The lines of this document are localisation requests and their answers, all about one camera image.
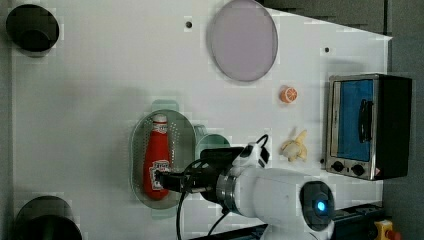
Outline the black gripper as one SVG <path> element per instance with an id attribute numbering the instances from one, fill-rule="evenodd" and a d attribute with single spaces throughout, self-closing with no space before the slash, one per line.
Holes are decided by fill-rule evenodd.
<path id="1" fill-rule="evenodd" d="M 182 172 L 155 172 L 155 179 L 167 190 L 179 193 L 201 193 L 211 202 L 218 202 L 216 186 L 219 176 L 227 171 L 242 152 L 242 147 L 205 149 L 200 158 Z"/>

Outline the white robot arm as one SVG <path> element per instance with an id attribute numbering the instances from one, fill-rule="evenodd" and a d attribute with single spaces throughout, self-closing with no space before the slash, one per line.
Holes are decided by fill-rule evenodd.
<path id="1" fill-rule="evenodd" d="M 154 172 L 155 180 L 183 195 L 199 193 L 225 213 L 257 218 L 260 240 L 330 240 L 335 203 L 323 181 L 296 171 L 268 168 L 258 146 L 205 149 L 182 172 Z"/>

